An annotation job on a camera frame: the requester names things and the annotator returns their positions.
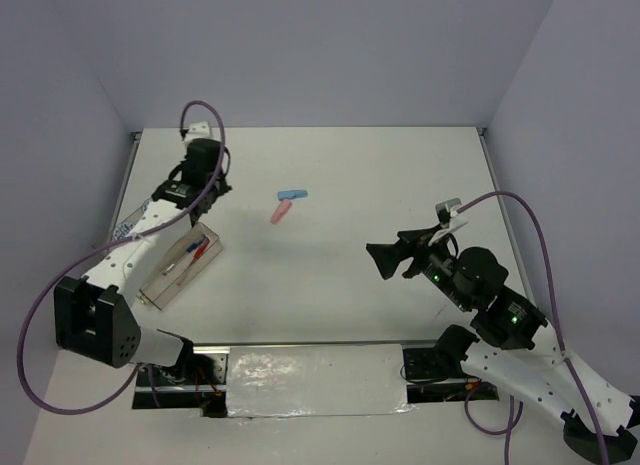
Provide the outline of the blue pen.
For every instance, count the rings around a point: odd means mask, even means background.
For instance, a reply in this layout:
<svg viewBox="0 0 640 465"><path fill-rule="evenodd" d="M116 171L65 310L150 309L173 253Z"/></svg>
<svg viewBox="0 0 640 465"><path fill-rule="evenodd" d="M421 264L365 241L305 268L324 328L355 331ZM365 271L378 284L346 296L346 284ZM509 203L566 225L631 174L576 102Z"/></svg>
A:
<svg viewBox="0 0 640 465"><path fill-rule="evenodd" d="M201 239L202 237L199 240L196 240L193 243L191 243L181 255L179 255L176 259L173 259L172 262L165 267L161 275L162 276L170 276L172 274L180 275L181 273L185 272L187 270L187 266L191 262L191 259L194 253L193 251L188 252L187 250L192 245L195 245L195 248L197 248L198 247L197 243Z"/></svg>

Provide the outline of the red pen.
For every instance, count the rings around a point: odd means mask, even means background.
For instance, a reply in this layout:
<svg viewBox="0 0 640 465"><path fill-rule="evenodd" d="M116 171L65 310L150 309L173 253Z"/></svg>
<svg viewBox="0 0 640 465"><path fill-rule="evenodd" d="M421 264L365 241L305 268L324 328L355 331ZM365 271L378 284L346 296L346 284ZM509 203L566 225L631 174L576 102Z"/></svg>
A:
<svg viewBox="0 0 640 465"><path fill-rule="evenodd" d="M193 257L191 259L191 262L187 266L187 270L200 259L200 257L207 250L207 248L209 246L209 243L210 243L209 237L203 236L202 239L197 243L197 245L198 245L197 248L195 248L195 245L192 245L192 246L189 247L189 249L187 251L188 252L193 251L194 253L193 253ZM177 281L176 285L177 286L182 286L185 280L186 280L186 271L183 273L183 276L181 276L179 278L179 280Z"/></svg>

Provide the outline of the blue translucent eraser case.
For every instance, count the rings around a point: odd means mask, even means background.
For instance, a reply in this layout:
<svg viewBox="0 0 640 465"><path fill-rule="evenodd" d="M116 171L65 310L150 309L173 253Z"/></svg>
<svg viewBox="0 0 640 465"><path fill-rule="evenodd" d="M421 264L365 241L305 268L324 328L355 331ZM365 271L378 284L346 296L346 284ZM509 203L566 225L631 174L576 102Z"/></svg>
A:
<svg viewBox="0 0 640 465"><path fill-rule="evenodd" d="M306 198L307 196L308 191L304 189L282 190L277 192L277 199L279 201L296 200Z"/></svg>

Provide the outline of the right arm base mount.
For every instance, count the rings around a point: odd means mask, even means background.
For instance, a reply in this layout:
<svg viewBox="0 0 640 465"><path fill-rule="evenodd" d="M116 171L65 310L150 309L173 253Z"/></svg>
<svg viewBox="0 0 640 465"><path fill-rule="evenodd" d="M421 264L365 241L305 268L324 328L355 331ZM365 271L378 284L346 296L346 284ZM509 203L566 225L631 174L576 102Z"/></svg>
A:
<svg viewBox="0 0 640 465"><path fill-rule="evenodd" d="M433 343L403 345L400 376L407 383L408 403L464 402L469 393L472 400L498 400L494 385L482 385L461 368L467 349L478 341L462 326L451 325Z"/></svg>

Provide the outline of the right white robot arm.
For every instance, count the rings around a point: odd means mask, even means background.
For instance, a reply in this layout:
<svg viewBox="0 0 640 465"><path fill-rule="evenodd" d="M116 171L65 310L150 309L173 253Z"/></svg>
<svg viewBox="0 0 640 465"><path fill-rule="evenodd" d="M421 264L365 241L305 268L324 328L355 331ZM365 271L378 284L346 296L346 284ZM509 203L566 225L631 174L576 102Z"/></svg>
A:
<svg viewBox="0 0 640 465"><path fill-rule="evenodd" d="M612 464L630 460L638 444L631 432L639 423L638 397L561 350L551 322L506 286L508 271L490 250L458 250L452 235L436 241L436 232L402 231L393 244L366 246L383 279L407 261L403 278L427 278L472 316L467 326L449 325L432 348L406 349L406 379L475 376L544 413L583 459L593 464L603 455Z"/></svg>

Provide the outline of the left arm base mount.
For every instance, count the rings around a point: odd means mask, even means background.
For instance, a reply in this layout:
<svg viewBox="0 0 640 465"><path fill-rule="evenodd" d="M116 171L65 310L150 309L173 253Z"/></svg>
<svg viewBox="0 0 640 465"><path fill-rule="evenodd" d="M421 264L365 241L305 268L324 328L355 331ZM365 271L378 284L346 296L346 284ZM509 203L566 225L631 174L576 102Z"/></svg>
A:
<svg viewBox="0 0 640 465"><path fill-rule="evenodd" d="M135 381L132 409L189 410L202 417L226 418L230 348L199 345L194 352L197 364L183 378L155 365L143 366Z"/></svg>

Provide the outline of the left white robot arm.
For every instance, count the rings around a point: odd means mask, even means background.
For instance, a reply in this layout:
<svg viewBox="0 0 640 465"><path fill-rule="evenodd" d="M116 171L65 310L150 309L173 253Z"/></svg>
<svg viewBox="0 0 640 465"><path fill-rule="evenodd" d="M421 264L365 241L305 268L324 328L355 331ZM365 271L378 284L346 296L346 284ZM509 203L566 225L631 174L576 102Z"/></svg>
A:
<svg viewBox="0 0 640 465"><path fill-rule="evenodd" d="M60 348L113 368L154 365L175 384L193 377L201 359L192 341L142 327L132 307L141 300L165 308L221 252L219 236L200 220L231 190L219 169L224 154L217 140L189 141L185 158L154 191L126 243L83 277L58 282L54 319Z"/></svg>

